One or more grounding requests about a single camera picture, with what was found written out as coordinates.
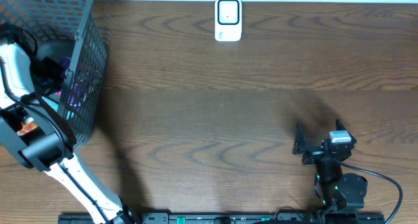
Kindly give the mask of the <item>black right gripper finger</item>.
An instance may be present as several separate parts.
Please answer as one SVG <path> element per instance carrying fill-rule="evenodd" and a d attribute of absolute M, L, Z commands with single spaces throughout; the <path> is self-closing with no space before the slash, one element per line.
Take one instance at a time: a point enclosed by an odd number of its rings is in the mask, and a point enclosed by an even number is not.
<path fill-rule="evenodd" d="M 340 119 L 336 120 L 336 130 L 337 131 L 346 131 L 347 130 Z"/>
<path fill-rule="evenodd" d="M 303 154 L 307 149 L 306 138 L 300 123 L 297 123 L 295 141 L 293 145 L 292 154 Z"/>

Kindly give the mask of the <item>purple sanitary pad pack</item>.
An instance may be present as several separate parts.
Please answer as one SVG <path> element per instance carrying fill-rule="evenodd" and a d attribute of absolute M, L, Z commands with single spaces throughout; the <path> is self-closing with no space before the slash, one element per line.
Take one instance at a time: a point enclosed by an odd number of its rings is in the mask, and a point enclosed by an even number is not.
<path fill-rule="evenodd" d="M 70 57 L 63 57 L 59 61 L 59 64 L 66 70 L 69 70 L 70 64 L 71 64 L 71 58 Z M 86 95 L 81 80 L 81 71 L 76 71 L 75 74 L 72 76 L 72 84 L 70 86 L 70 93 L 69 93 L 69 99 L 68 103 L 71 107 L 73 107 L 75 110 L 79 110 L 82 106 L 82 103 L 85 101 L 85 99 L 88 99 L 88 96 Z"/>

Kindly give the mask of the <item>orange tissue pack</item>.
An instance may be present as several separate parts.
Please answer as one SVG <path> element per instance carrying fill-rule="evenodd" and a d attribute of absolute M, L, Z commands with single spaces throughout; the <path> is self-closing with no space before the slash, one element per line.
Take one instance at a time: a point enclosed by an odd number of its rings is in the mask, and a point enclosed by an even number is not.
<path fill-rule="evenodd" d="M 35 123 L 32 117 L 29 117 L 22 122 L 22 127 L 20 130 L 16 132 L 18 136 L 23 136 L 31 131 L 37 129 L 39 127 L 38 124 Z"/>

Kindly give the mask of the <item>green wet tissue pack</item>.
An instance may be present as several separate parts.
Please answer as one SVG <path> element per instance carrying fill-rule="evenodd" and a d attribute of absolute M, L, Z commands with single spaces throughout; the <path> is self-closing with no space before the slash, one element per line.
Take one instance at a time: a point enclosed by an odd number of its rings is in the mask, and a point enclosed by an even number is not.
<path fill-rule="evenodd" d="M 60 93 L 53 93 L 49 96 L 42 96 L 42 99 L 56 112 L 58 112 L 59 110 L 59 101 L 61 98 L 61 94 Z M 64 112 L 63 118 L 66 120 L 69 120 L 70 118 L 72 118 L 74 116 L 74 112 L 71 111 L 66 111 Z"/>

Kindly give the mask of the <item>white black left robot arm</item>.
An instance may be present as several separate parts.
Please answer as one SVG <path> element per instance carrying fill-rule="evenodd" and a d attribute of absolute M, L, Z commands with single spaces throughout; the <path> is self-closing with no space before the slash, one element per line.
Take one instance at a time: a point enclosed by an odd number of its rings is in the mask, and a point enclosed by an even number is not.
<path fill-rule="evenodd" d="M 26 168 L 57 180 L 94 223 L 142 223 L 83 162 L 68 124 L 44 99 L 57 92 L 65 69 L 37 58 L 30 32 L 1 25 L 1 144 Z"/>

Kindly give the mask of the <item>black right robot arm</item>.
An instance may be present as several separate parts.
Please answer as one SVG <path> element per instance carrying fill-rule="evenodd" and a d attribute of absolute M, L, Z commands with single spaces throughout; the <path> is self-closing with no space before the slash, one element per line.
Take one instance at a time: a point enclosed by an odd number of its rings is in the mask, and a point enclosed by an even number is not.
<path fill-rule="evenodd" d="M 296 127 L 292 154 L 302 156 L 303 165 L 315 165 L 315 188 L 325 208 L 331 212 L 357 211 L 364 208 L 368 181 L 354 174 L 343 173 L 342 162 L 351 156 L 357 140 L 336 120 L 336 129 L 319 146 L 309 146 L 300 123 Z"/>

